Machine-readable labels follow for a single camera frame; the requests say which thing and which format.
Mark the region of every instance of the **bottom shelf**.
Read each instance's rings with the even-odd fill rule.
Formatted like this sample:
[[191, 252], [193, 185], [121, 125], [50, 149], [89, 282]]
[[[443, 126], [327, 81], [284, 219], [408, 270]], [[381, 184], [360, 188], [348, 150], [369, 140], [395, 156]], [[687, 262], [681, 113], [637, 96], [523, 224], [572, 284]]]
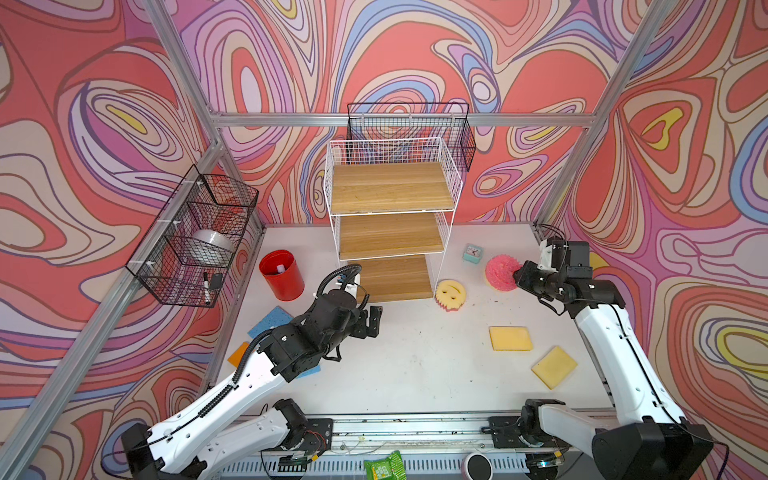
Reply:
[[[362, 265], [360, 284], [370, 294], [369, 302], [394, 302], [432, 298], [432, 283], [424, 255], [356, 260]], [[362, 289], [357, 300], [362, 300]]]

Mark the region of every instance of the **blue sponge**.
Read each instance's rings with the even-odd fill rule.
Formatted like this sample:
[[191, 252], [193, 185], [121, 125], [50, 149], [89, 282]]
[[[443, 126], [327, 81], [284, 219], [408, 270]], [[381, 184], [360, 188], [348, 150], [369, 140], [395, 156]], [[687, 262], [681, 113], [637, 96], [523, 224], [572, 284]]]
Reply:
[[[272, 309], [271, 312], [269, 312], [264, 318], [261, 319], [260, 322], [258, 322], [252, 329], [248, 330], [248, 335], [250, 338], [254, 339], [256, 338], [256, 335], [259, 333], [262, 333], [265, 330], [273, 329], [276, 326], [285, 325], [286, 323], [290, 322], [293, 319], [293, 317], [286, 312], [285, 310], [281, 309], [280, 307], [276, 306]], [[306, 372], [299, 375], [299, 377], [312, 375], [313, 373], [319, 372], [320, 366], [316, 366], [313, 369], [309, 369]]]

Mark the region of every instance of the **green package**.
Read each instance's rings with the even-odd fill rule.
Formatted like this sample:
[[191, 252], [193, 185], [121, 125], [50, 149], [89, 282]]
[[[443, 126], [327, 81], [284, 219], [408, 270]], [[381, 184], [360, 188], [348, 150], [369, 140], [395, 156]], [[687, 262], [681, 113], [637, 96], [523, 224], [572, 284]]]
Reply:
[[369, 462], [365, 460], [368, 480], [406, 480], [406, 466], [400, 452], [394, 451], [389, 457]]

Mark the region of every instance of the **pink pouf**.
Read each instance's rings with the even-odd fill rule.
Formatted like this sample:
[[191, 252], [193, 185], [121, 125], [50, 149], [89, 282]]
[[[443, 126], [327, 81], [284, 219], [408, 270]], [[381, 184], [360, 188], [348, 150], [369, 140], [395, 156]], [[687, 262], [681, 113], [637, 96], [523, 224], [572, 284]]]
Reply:
[[515, 279], [512, 274], [522, 265], [509, 255], [497, 255], [485, 264], [485, 281], [500, 292], [509, 292], [516, 289]]

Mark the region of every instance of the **red bin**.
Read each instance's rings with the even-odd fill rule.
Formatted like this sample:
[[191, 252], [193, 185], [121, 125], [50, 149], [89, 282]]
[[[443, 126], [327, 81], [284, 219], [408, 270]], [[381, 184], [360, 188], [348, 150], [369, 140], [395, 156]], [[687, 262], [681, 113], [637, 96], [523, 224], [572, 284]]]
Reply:
[[[285, 268], [282, 273], [277, 268], [280, 265]], [[278, 300], [295, 300], [304, 291], [304, 279], [301, 278], [299, 266], [288, 250], [275, 250], [265, 255], [259, 262], [259, 271]]]

